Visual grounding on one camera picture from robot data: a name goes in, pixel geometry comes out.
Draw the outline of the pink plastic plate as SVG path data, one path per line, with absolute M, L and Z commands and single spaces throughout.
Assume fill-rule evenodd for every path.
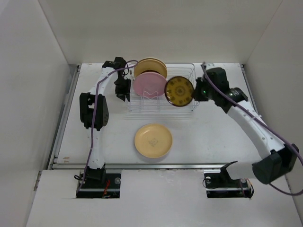
M 133 89 L 141 97 L 154 98 L 164 94 L 166 83 L 167 80 L 161 74 L 145 72 L 135 78 Z

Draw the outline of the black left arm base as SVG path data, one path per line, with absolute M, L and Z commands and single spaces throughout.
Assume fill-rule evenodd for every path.
M 78 199 L 119 199 L 121 173 L 106 173 L 102 181 L 85 180 L 76 192 Z

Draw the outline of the yellow rear plate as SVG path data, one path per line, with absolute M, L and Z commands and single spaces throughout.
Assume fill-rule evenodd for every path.
M 145 58 L 140 60 L 134 68 L 134 77 L 136 78 L 144 72 L 157 72 L 164 78 L 167 77 L 167 66 L 159 59 Z

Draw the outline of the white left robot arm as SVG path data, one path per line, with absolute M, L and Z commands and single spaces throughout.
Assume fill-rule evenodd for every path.
M 99 188 L 106 182 L 105 158 L 101 154 L 98 140 L 102 129 L 109 121 L 109 110 L 106 95 L 115 87 L 115 95 L 122 101 L 130 100 L 131 80 L 125 76 L 129 72 L 128 62 L 122 57 L 105 61 L 101 75 L 87 93 L 80 94 L 80 121 L 90 131 L 89 156 L 85 166 L 83 181 L 90 181 Z

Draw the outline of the brown patterned small plate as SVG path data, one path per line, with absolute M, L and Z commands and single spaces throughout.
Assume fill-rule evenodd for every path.
M 176 107 L 184 107 L 193 100 L 193 84 L 185 77 L 175 76 L 169 79 L 164 88 L 167 101 Z

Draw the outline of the white foam front board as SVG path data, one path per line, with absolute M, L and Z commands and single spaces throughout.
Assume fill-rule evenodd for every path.
M 198 170 L 122 172 L 118 199 L 77 199 L 78 170 L 45 170 L 29 227 L 299 227 L 291 197 L 252 181 L 252 199 L 209 199 Z

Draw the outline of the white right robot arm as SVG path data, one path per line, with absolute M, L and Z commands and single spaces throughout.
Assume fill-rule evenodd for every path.
M 255 146 L 259 159 L 253 162 L 233 161 L 225 165 L 219 174 L 220 183 L 231 186 L 240 178 L 256 178 L 270 184 L 289 173 L 297 160 L 299 149 L 273 133 L 254 110 L 246 94 L 238 87 L 231 88 L 223 68 L 206 69 L 196 79 L 192 94 L 198 102 L 212 100 L 245 132 Z

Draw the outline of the yellow plate with logo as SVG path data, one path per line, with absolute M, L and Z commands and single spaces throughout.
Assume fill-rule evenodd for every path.
M 164 125 L 150 123 L 136 132 L 134 145 L 142 156 L 157 159 L 169 153 L 173 145 L 173 136 Z

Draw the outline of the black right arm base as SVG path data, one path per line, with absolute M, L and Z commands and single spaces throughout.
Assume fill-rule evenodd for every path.
M 204 172 L 203 186 L 207 198 L 247 198 L 254 195 L 254 187 L 248 179 L 233 180 L 226 173 Z

